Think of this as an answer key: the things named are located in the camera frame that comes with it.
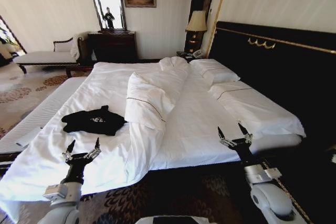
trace patterned carpet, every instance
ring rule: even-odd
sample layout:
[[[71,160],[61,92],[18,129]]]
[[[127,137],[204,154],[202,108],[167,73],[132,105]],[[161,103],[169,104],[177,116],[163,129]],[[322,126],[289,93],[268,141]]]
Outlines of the patterned carpet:
[[[14,63],[0,68],[0,138],[66,80],[64,69],[27,67],[27,71],[23,75]],[[149,172],[135,185],[83,196],[80,223],[129,224],[154,215],[265,223],[250,199],[244,174],[235,171],[243,170],[220,165]],[[48,202],[26,202],[19,223],[36,224],[48,211]],[[0,223],[11,221],[0,212]]]
[[[64,68],[28,66],[23,74],[15,63],[0,67],[0,139],[66,79]]]

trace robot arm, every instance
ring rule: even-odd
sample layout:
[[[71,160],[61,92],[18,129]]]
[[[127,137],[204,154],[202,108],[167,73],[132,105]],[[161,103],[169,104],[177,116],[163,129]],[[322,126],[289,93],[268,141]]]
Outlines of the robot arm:
[[[99,138],[95,148],[89,153],[71,154],[75,141],[63,153],[65,162],[70,166],[67,177],[58,185],[48,186],[44,197],[51,201],[53,210],[47,213],[38,224],[78,224],[79,211],[77,209],[83,184],[83,172],[87,164],[91,163],[101,153]]]
[[[237,152],[244,166],[246,178],[251,186],[251,198],[261,210],[269,224],[306,223],[293,207],[289,196],[276,185],[270,183],[281,176],[277,168],[264,169],[256,157],[253,156],[251,146],[252,134],[238,124],[243,138],[228,140],[218,127],[220,143]]]

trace folded black shirt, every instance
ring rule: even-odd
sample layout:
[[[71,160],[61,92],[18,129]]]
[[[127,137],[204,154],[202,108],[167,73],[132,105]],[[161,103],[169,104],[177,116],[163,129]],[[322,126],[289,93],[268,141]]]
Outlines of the folded black shirt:
[[[62,118],[62,122],[67,123],[63,128],[65,132],[86,131],[89,133],[105,134],[114,136],[126,122],[118,114],[108,111],[107,105],[98,110],[79,111]]]

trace lamp base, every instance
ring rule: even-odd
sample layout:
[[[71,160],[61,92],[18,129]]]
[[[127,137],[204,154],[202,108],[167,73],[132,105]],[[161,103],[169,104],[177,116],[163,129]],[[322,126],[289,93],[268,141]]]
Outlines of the lamp base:
[[[187,31],[184,51],[192,54],[201,48],[203,38],[202,31]]]

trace black headboard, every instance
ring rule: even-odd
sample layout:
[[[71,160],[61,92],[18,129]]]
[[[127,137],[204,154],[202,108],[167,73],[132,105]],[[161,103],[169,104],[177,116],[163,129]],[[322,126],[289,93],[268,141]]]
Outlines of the black headboard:
[[[303,145],[336,143],[336,34],[217,22],[209,58],[295,114],[307,134]]]

